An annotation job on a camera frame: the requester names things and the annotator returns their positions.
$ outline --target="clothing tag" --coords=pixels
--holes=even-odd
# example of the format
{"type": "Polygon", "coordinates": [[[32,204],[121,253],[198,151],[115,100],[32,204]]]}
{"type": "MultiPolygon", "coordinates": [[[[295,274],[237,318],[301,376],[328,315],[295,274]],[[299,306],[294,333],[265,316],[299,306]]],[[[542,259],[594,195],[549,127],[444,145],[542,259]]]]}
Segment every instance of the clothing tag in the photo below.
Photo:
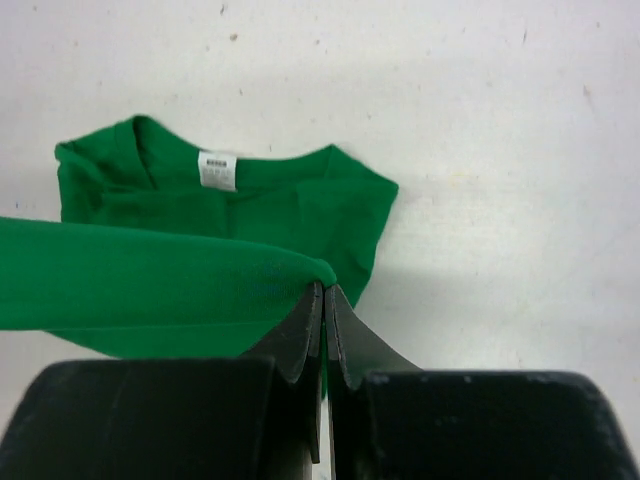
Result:
{"type": "Polygon", "coordinates": [[[219,190],[236,191],[236,160],[234,155],[222,152],[200,152],[198,170],[200,184],[219,190]]]}

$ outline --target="green fabric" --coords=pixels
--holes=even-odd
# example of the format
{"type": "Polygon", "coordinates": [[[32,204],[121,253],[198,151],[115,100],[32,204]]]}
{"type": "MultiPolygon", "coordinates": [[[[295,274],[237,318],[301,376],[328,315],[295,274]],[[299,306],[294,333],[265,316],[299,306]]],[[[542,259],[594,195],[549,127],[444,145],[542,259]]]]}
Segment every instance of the green fabric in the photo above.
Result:
{"type": "Polygon", "coordinates": [[[355,305],[396,184],[328,146],[238,159],[222,191],[200,184],[199,153],[141,116],[58,145],[63,224],[0,222],[0,328],[120,357],[235,355],[312,281],[355,305]]]}

